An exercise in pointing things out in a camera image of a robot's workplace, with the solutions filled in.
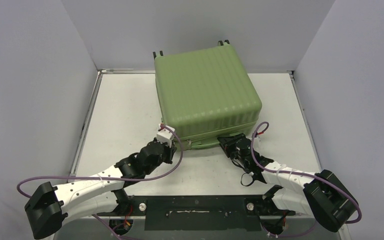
table surface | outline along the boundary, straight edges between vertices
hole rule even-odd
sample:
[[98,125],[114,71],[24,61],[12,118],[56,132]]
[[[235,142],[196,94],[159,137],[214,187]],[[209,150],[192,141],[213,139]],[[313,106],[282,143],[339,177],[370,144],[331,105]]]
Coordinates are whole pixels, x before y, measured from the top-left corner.
[[[289,74],[253,73],[249,77],[262,101],[257,122],[270,123],[255,150],[294,169],[319,172],[320,164]],[[76,175],[93,175],[138,152],[155,137],[160,122],[154,74],[103,74]],[[177,151],[174,164],[179,155]],[[163,163],[149,177],[167,172],[174,164]],[[243,173],[219,147],[187,150],[173,173],[125,190],[136,196],[254,195],[272,187],[261,182],[242,186]],[[246,183],[249,177],[244,176],[243,181]]]

green suitcase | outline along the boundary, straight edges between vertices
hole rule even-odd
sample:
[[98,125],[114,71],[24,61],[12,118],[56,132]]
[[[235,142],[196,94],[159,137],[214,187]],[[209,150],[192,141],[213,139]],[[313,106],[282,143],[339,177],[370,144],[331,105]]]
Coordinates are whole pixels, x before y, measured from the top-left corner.
[[154,52],[154,65],[162,122],[176,129],[186,149],[248,134],[257,122],[261,100],[228,40],[180,54]]

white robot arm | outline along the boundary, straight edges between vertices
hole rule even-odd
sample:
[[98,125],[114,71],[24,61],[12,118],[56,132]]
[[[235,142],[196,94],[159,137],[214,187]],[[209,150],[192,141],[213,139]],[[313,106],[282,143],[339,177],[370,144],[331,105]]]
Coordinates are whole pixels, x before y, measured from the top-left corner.
[[252,176],[251,184],[274,185],[262,196],[266,206],[312,216],[331,232],[337,232],[357,210],[357,201],[331,171],[304,172],[280,164],[253,150],[243,133],[218,141],[232,163]]
[[[166,126],[173,133],[174,128]],[[35,239],[43,239],[70,221],[97,213],[122,214],[129,198],[123,188],[144,179],[162,163],[171,164],[174,134],[160,129],[140,152],[89,177],[65,184],[41,184],[24,207]]]

white arm link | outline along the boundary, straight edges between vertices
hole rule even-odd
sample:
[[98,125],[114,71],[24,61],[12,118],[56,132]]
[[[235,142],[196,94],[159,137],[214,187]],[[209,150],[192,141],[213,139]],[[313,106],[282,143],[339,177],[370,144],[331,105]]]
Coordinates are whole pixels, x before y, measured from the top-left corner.
[[274,194],[272,201],[280,210],[291,210],[311,217],[314,216],[306,197],[287,188],[279,189]]
[[110,213],[118,205],[116,195],[108,191],[72,207],[68,212],[68,217],[62,221],[62,225],[76,219],[91,216],[92,214]]
[[[290,167],[284,167],[284,168],[282,167],[284,166],[282,166],[277,161],[269,163],[267,166],[265,166],[266,169],[270,169],[273,171],[278,171],[279,169],[281,169],[282,171],[293,171],[298,173],[307,173],[310,175],[314,175],[314,172],[305,172],[305,171],[295,170]],[[269,171],[262,171],[262,176],[264,177],[264,180],[268,184],[279,185],[301,195],[304,195],[304,192],[303,192],[304,184],[308,184],[314,180],[314,178],[311,178],[308,176],[298,176],[298,175],[293,175],[289,173],[277,174],[276,172],[272,173]]]
[[[120,169],[110,166],[91,177],[121,178],[122,176]],[[68,216],[70,216],[70,210],[75,206],[103,193],[122,189],[124,183],[124,181],[117,180],[79,180],[56,185],[58,189],[55,190],[55,195],[58,201],[64,202],[64,205],[61,206],[62,214],[68,213]]]

white wall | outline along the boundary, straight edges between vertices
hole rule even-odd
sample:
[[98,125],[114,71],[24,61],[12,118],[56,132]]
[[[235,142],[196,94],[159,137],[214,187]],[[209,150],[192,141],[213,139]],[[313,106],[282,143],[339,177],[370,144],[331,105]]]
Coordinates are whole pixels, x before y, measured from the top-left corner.
[[154,69],[229,39],[249,71],[295,70],[334,0],[62,0],[99,69]]
[[322,167],[360,203],[352,239],[384,239],[384,0],[336,0],[295,79]]
[[33,239],[16,184],[68,174],[96,74],[59,0],[0,1],[0,239]]

